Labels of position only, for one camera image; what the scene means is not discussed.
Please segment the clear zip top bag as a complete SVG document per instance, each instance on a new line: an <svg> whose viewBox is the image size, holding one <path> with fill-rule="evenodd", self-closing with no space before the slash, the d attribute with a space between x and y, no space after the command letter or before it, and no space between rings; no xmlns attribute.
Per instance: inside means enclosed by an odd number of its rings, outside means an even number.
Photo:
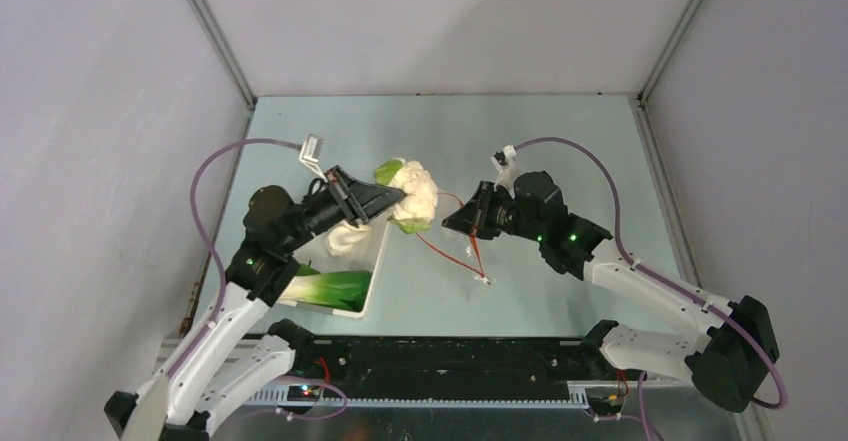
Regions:
<svg viewBox="0 0 848 441"><path fill-rule="evenodd" d="M467 235L468 246L467 246L467 249L466 249L467 257L469 259L474 259L476 261L476 263L477 263L476 267L474 267L471 264L468 264L465 261L460 260L459 258L457 258L453 255L448 254L447 252L445 252L444 250L442 250L441 248L439 248L435 244L428 241L421 233L416 234L416 237L418 238L419 241L423 242L425 246L427 246L430 250L432 250L437 255L441 256L442 258L448 260L449 262L451 262L451 263L453 263L457 266L462 267L463 269L470 271L474 275L475 280L482 282L486 286L491 286L491 285L494 284L494 281L486 273L484 262L483 262L483 256L482 256L482 253L481 253L481 250L480 250L479 242L478 242L476 237L474 237L472 235Z"/></svg>

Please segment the white cauliflower with green leaves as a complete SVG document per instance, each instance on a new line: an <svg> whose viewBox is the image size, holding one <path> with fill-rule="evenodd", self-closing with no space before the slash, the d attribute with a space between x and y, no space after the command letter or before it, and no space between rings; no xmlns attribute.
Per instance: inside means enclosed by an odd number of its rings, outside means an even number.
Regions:
<svg viewBox="0 0 848 441"><path fill-rule="evenodd" d="M389 210L389 221L405 234L428 230L436 216L438 187L430 172L417 160L392 158L374 170L378 185L404 192Z"/></svg>

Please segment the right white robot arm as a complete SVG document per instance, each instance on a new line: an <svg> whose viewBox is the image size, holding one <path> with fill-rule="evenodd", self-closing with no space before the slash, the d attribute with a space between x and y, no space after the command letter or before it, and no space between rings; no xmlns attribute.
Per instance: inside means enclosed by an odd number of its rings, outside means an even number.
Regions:
<svg viewBox="0 0 848 441"><path fill-rule="evenodd" d="M741 413L754 402L779 348L767 307L682 281L664 284L634 256L624 256L605 228L571 212L545 171L521 174L511 188L480 182L443 227L479 240L501 234L537 243L542 259L569 274L651 309L671 333L602 320L584 337L585 372L606 379L618 369L685 381L716 406Z"/></svg>

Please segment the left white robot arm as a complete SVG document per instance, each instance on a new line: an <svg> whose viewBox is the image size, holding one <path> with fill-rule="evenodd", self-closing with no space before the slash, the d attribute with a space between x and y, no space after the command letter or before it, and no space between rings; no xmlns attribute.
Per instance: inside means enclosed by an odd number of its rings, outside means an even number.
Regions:
<svg viewBox="0 0 848 441"><path fill-rule="evenodd" d="M208 440L272 380L312 372L312 334L287 319L274 323L251 354L229 368L223 364L294 279L299 248L343 221L365 225L406 196L399 188L357 180L338 166L322 183L299 202L277 185L252 195L243 219L245 238L201 323L148 382L107 401L104 412L119 439Z"/></svg>

